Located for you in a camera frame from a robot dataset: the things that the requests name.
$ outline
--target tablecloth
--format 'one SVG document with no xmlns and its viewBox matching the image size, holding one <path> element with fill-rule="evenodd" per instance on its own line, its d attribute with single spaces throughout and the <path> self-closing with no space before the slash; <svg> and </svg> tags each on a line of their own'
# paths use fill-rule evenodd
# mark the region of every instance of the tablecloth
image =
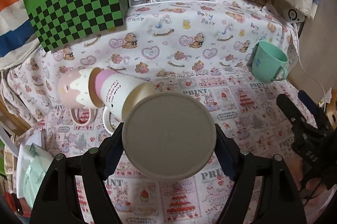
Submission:
<svg viewBox="0 0 337 224">
<path fill-rule="evenodd" d="M 260 40 L 282 49 L 289 58 L 289 69 L 296 62 L 294 29 L 270 5 L 219 0 L 218 4 L 176 2 L 134 7 L 118 29 L 52 52 L 35 50 L 22 65 L 2 75 L 1 95 L 10 113 L 33 125 L 58 103 L 57 82 L 69 70 L 110 68 L 162 88 L 162 80 L 170 75 L 216 76 L 222 68 L 232 71 L 245 66 Z"/>
<path fill-rule="evenodd" d="M 225 135 L 234 139 L 240 148 L 248 148 L 253 154 L 268 158 L 280 154 L 290 168 L 298 167 L 298 157 L 290 146 L 294 141 L 291 124 L 276 106 L 277 95 L 285 93 L 309 123 L 314 124 L 314 121 L 299 101 L 297 90 L 287 81 L 265 85 L 257 81 L 247 67 L 240 66 L 201 70 L 193 75 L 166 74 L 158 76 L 153 83 L 159 91 L 178 91 L 198 100 Z M 88 111 L 80 112 L 81 120 L 88 117 Z M 111 116 L 111 123 L 116 128 L 119 121 Z M 98 147 L 109 136 L 102 124 L 101 109 L 93 124 L 82 127 L 73 123 L 69 110 L 62 105 L 54 106 L 34 128 L 19 137 L 16 144 L 36 130 L 45 134 L 46 150 L 54 156 L 58 153 L 67 157 L 83 154 L 89 148 Z M 92 224 L 81 177 L 76 178 L 76 184 L 85 221 Z M 233 182 L 223 174 L 215 154 L 199 173 L 174 182 L 146 178 L 123 154 L 115 173 L 106 181 L 107 192 L 125 224 L 177 221 L 213 224 L 232 186 Z M 261 178 L 258 177 L 245 223 L 252 221 L 260 187 Z M 325 191 L 306 205 L 308 223 L 317 218 L 330 194 L 331 191 Z"/>
</svg>

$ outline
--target mint green mug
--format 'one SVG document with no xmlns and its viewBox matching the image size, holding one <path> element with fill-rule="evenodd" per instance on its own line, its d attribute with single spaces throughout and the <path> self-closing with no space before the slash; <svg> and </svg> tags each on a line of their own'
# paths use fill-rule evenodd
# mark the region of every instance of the mint green mug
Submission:
<svg viewBox="0 0 337 224">
<path fill-rule="evenodd" d="M 263 83 L 285 80 L 288 76 L 285 67 L 287 62 L 287 56 L 278 47 L 269 42 L 260 41 L 252 64 L 253 76 Z M 281 71 L 283 76 L 277 78 Z"/>
</svg>

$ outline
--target metal screw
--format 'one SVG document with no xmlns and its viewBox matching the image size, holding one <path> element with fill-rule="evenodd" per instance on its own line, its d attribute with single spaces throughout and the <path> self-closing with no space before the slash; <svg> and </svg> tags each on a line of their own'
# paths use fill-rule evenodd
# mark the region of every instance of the metal screw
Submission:
<svg viewBox="0 0 337 224">
<path fill-rule="evenodd" d="M 55 159 L 56 160 L 61 160 L 64 157 L 63 153 L 59 153 L 56 155 Z"/>
<path fill-rule="evenodd" d="M 274 155 L 276 161 L 282 161 L 282 157 L 279 154 Z"/>
<path fill-rule="evenodd" d="M 89 149 L 89 153 L 90 154 L 96 154 L 98 152 L 98 148 L 97 147 L 92 147 Z"/>
<path fill-rule="evenodd" d="M 248 155 L 249 151 L 247 151 L 246 149 L 241 149 L 240 153 L 242 153 L 243 155 Z"/>
</svg>

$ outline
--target beige wall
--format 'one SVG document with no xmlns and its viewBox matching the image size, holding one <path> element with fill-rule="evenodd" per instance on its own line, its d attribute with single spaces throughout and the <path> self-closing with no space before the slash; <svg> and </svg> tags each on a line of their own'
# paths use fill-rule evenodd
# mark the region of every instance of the beige wall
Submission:
<svg viewBox="0 0 337 224">
<path fill-rule="evenodd" d="M 327 92 L 337 88 L 337 0 L 320 0 L 315 19 L 306 20 L 300 36 L 300 57 L 304 69 Z M 304 90 L 315 102 L 323 93 L 299 63 L 290 73 L 297 88 Z"/>
</svg>

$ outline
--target white mug handle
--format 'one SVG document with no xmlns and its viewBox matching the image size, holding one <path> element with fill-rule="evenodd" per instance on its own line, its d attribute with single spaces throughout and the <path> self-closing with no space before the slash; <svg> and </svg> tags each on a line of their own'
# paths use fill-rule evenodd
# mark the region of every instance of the white mug handle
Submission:
<svg viewBox="0 0 337 224">
<path fill-rule="evenodd" d="M 96 117 L 97 110 L 96 109 L 89 109 L 89 119 L 86 123 L 80 123 L 78 120 L 79 110 L 77 109 L 77 114 L 75 114 L 75 109 L 70 109 L 70 116 L 73 122 L 79 126 L 88 126 L 92 122 L 94 122 Z"/>
<path fill-rule="evenodd" d="M 110 135 L 114 133 L 114 129 L 110 124 L 110 110 L 108 107 L 105 107 L 103 110 L 103 126 Z"/>
</svg>

